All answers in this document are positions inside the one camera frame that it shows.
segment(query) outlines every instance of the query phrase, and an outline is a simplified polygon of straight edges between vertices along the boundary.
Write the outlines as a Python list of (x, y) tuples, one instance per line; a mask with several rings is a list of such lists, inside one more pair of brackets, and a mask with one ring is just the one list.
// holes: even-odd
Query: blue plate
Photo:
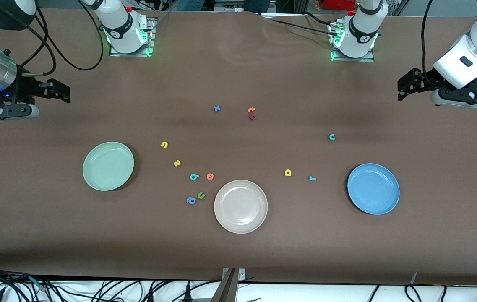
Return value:
[(352, 202), (363, 212), (373, 215), (393, 210), (401, 195), (395, 176), (376, 163), (357, 166), (348, 177), (347, 187)]

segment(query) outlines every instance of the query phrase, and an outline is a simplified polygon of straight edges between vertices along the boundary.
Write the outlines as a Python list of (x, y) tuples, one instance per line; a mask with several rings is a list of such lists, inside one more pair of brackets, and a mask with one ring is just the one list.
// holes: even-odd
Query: beige plate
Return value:
[(229, 232), (246, 234), (255, 231), (268, 213), (266, 195), (249, 180), (233, 180), (225, 184), (214, 200), (214, 214)]

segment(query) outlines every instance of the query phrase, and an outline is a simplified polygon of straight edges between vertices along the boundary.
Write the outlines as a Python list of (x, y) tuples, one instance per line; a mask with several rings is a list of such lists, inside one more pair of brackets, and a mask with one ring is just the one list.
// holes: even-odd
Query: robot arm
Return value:
[[(146, 16), (127, 10), (121, 0), (83, 0), (99, 17), (108, 40), (120, 53), (131, 53), (146, 44)], [(0, 0), (0, 29), (23, 30), (35, 18), (35, 0)], [(0, 120), (32, 118), (39, 114), (34, 97), (58, 98), (70, 103), (70, 88), (51, 79), (46, 83), (0, 51)]]
[(426, 73), (414, 68), (398, 81), (399, 101), (413, 92), (433, 91), (436, 106), (477, 109), (477, 19), (472, 28)]
[(104, 27), (108, 41), (120, 53), (133, 53), (148, 42), (141, 32), (147, 16), (125, 8), (121, 0), (82, 0), (92, 8)]
[(364, 57), (374, 47), (378, 29), (387, 15), (388, 4), (385, 0), (361, 0), (355, 15), (337, 21), (342, 23), (344, 30), (334, 41), (334, 47), (347, 57)]

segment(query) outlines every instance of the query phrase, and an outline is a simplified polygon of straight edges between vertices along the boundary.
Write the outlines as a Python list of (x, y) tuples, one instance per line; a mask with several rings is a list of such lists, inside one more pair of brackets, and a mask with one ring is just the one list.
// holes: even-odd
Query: brown tablecloth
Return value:
[[(83, 10), (44, 13), (70, 60), (98, 59)], [(430, 18), (429, 68), (471, 24)], [(376, 62), (332, 62), (320, 33), (252, 13), (174, 12), (151, 58), (104, 57), (82, 72), (58, 57), (53, 77), (71, 86), (72, 103), (37, 99), (39, 118), (0, 122), (0, 268), (217, 279), (243, 266), (252, 281), (401, 284), (419, 271), (417, 283), (477, 284), (477, 110), (435, 107), (429, 93), (397, 101), (398, 78), (421, 65), (420, 25), (387, 18)], [(0, 49), (19, 63), (38, 44), (0, 31)], [(49, 66), (43, 50), (27, 68)], [(121, 189), (99, 192), (81, 167), (106, 141), (131, 147), (136, 168)], [(367, 215), (347, 195), (365, 162), (397, 177), (389, 214)], [(209, 172), (212, 181), (189, 179)], [(224, 230), (213, 211), (236, 179), (268, 197), (264, 224), (247, 235)], [(207, 197), (188, 205), (199, 191)]]

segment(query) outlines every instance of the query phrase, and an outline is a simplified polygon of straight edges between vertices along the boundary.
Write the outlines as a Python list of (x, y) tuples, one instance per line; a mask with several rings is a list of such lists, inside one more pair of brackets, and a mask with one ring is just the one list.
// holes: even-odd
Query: light green plate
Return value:
[(83, 179), (98, 191), (121, 187), (130, 178), (133, 170), (132, 151), (115, 141), (96, 146), (83, 161)]

